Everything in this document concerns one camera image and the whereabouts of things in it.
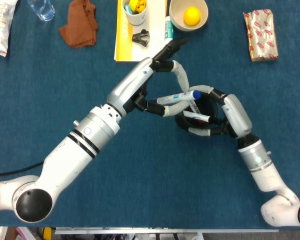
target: beige bowl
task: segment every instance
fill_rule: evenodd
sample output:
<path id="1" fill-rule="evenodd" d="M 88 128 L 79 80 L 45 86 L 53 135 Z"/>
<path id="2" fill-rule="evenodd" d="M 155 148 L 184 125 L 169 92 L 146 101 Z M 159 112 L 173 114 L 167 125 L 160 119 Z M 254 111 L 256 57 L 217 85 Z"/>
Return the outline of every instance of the beige bowl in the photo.
<path id="1" fill-rule="evenodd" d="M 184 22 L 184 14 L 187 8 L 196 7 L 201 12 L 200 21 L 193 26 L 189 26 Z M 208 19 L 208 6 L 205 0 L 171 0 L 169 7 L 169 15 L 173 25 L 182 31 L 190 32 L 201 28 Z"/>

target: table surface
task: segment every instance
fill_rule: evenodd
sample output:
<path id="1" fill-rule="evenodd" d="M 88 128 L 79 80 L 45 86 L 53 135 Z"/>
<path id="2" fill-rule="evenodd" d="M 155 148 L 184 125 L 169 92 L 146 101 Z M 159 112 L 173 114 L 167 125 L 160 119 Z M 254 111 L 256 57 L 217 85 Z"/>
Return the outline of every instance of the table surface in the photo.
<path id="1" fill-rule="evenodd" d="M 42 22 L 19 0 L 8 56 L 0 57 L 0 172 L 45 159 L 135 63 L 115 62 L 116 3 L 92 0 L 97 44 L 69 48 L 58 33 L 70 0 L 52 3 Z M 208 0 L 208 24 L 175 31 L 189 42 L 174 56 L 190 85 L 210 85 L 241 100 L 286 184 L 300 197 L 300 0 Z M 242 12 L 271 9 L 279 59 L 250 61 Z M 156 73 L 148 98 L 180 91 L 171 73 Z M 274 193 L 257 188 L 229 136 L 203 138 L 173 118 L 133 111 L 98 157 L 60 195 L 37 226 L 271 229 L 260 207 Z M 40 175 L 41 168 L 12 177 Z M 0 226 L 25 225 L 12 211 Z"/>

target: binder clip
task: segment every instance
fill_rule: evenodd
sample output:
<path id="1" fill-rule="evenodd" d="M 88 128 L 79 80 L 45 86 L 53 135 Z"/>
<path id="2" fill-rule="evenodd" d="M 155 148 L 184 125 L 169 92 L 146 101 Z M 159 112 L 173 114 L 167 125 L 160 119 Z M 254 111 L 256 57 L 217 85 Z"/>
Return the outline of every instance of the binder clip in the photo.
<path id="1" fill-rule="evenodd" d="M 142 29 L 141 32 L 133 34 L 132 35 L 132 42 L 137 43 L 137 44 L 141 44 L 142 46 L 146 47 L 148 46 L 149 40 L 145 40 L 145 39 L 141 39 L 143 37 L 149 37 L 150 38 L 150 34 L 149 31 Z"/>

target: brown cloth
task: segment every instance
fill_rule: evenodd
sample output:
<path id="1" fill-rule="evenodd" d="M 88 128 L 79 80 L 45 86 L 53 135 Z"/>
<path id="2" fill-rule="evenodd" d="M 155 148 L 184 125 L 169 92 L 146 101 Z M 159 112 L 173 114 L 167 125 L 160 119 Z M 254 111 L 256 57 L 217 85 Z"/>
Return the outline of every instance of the brown cloth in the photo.
<path id="1" fill-rule="evenodd" d="M 89 0 L 73 0 L 69 5 L 68 24 L 59 28 L 59 33 L 70 47 L 82 48 L 96 44 L 98 24 L 96 6 Z"/>

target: robotic hand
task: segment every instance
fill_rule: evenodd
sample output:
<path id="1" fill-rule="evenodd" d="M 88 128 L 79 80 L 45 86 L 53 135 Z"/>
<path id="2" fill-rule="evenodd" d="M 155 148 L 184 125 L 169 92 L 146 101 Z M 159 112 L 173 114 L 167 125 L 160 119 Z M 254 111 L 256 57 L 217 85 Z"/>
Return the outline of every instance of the robotic hand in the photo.
<path id="1" fill-rule="evenodd" d="M 74 121 L 75 128 L 45 158 L 40 177 L 28 175 L 0 182 L 0 210 L 12 210 L 29 223 L 45 219 L 59 194 L 117 134 L 119 122 L 127 113 L 137 108 L 161 116 L 171 115 L 167 113 L 169 107 L 145 100 L 146 87 L 154 72 L 174 72 L 181 89 L 189 88 L 182 66 L 176 61 L 166 61 L 186 41 L 174 39 L 154 58 L 142 60 L 108 95 L 107 104 L 94 107 L 81 122 Z"/>
<path id="2" fill-rule="evenodd" d="M 225 119 L 220 126 L 210 129 L 190 127 L 189 132 L 199 136 L 229 133 L 238 141 L 238 152 L 247 165 L 253 179 L 263 192 L 276 191 L 277 195 L 262 205 L 264 220 L 274 226 L 300 226 L 300 200 L 280 177 L 262 141 L 251 133 L 252 123 L 238 98 L 213 87 L 199 85 L 190 87 L 199 90 L 221 105 Z"/>

